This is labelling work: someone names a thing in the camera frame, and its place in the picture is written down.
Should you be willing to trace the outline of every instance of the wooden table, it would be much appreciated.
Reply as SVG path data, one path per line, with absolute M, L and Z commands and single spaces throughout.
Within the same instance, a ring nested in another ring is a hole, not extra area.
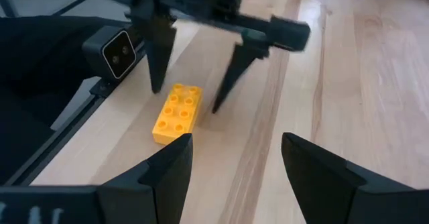
M 162 148 L 151 129 L 174 83 L 204 89 L 182 223 L 304 223 L 280 154 L 291 131 L 415 188 L 429 187 L 429 0 L 243 0 L 307 21 L 305 53 L 272 49 L 210 113 L 234 43 L 178 21 L 162 92 L 146 59 L 33 184 L 100 184 Z

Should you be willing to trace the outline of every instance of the yellow lego brick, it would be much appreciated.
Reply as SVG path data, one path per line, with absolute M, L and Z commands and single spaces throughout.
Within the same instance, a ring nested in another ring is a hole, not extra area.
M 201 88 L 174 85 L 152 130 L 155 142 L 170 144 L 183 133 L 192 133 L 201 102 Z

